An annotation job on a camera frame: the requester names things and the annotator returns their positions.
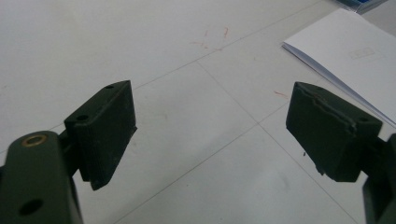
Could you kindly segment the blue ink pad box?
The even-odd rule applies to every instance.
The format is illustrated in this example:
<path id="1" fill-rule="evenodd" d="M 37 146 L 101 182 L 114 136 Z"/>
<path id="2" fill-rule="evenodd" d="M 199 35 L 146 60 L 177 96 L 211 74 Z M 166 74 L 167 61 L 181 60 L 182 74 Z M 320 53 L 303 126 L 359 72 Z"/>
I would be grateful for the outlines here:
<path id="1" fill-rule="evenodd" d="M 388 0 L 334 0 L 336 3 L 342 5 L 348 10 L 354 11 L 358 14 L 364 14 L 365 12 L 380 6 Z"/>

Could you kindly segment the white paper sheet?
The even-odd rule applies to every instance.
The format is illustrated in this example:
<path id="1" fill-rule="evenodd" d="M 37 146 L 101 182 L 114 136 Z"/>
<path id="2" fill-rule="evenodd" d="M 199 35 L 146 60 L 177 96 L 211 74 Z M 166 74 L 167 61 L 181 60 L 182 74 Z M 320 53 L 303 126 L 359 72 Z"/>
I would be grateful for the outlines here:
<path id="1" fill-rule="evenodd" d="M 396 36 L 339 8 L 283 48 L 396 128 Z"/>

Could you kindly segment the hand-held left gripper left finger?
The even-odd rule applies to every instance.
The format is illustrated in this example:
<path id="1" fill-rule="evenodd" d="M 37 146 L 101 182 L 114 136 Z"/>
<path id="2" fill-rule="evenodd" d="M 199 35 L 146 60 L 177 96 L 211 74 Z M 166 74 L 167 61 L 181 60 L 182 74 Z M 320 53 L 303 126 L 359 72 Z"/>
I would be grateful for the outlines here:
<path id="1" fill-rule="evenodd" d="M 94 190 L 107 185 L 137 130 L 131 82 L 124 80 L 103 87 L 64 125 L 82 156 L 82 178 Z"/>

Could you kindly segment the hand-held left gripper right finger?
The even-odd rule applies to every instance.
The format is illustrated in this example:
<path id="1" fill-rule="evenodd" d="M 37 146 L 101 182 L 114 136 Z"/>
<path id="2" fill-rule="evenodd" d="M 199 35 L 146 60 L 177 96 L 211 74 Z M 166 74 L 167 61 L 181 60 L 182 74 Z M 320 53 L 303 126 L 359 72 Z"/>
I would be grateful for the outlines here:
<path id="1" fill-rule="evenodd" d="M 330 91 L 296 82 L 286 126 L 317 170 L 336 182 L 354 182 L 361 172 L 383 174 L 382 122 Z"/>

